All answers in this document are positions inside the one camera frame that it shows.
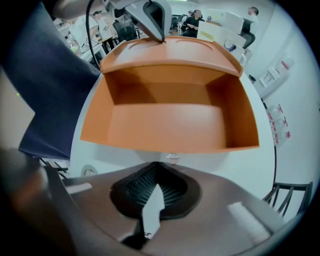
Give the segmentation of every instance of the white wall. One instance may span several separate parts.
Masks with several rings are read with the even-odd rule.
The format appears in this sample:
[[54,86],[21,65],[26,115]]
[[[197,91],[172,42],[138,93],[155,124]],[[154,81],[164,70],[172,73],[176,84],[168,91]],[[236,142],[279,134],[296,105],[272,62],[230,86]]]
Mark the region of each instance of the white wall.
[[260,44],[272,18],[275,9],[274,2],[269,0],[203,0],[199,4],[199,9],[202,10],[204,20],[207,19],[207,9],[219,9],[247,19],[249,17],[248,7],[251,6],[258,8],[259,10],[257,16],[259,20],[259,29],[255,35],[255,41],[249,47],[253,54],[255,54],[256,48]]
[[189,11],[194,11],[198,9],[198,4],[195,2],[184,2],[184,1],[168,1],[169,5],[171,6],[172,14],[188,15]]
[[[291,138],[277,150],[276,182],[313,182],[314,193],[320,177],[320,70],[298,28],[284,50],[295,64],[288,80],[264,100],[267,106],[281,105],[291,134]],[[284,191],[279,193],[279,204],[284,197]],[[302,197],[303,192],[293,193],[286,221],[295,216]]]

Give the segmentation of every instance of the orange tray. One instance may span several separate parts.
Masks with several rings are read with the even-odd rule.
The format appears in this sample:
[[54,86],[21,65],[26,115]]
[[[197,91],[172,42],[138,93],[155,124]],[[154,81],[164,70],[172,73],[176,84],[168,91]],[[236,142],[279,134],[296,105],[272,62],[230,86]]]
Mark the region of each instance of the orange tray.
[[259,147],[242,67],[213,42],[122,42],[101,62],[81,139],[120,148],[213,153]]

